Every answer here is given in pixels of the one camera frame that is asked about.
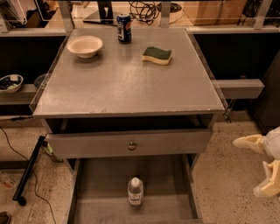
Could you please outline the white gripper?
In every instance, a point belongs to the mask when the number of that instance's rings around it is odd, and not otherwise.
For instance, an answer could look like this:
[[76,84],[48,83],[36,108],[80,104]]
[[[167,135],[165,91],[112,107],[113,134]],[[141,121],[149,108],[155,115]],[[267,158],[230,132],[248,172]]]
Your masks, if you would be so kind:
[[280,193],[280,127],[271,130],[265,137],[261,134],[236,138],[233,145],[240,149],[252,150],[275,160],[270,164],[263,161],[265,180],[253,189],[256,197],[272,197]]

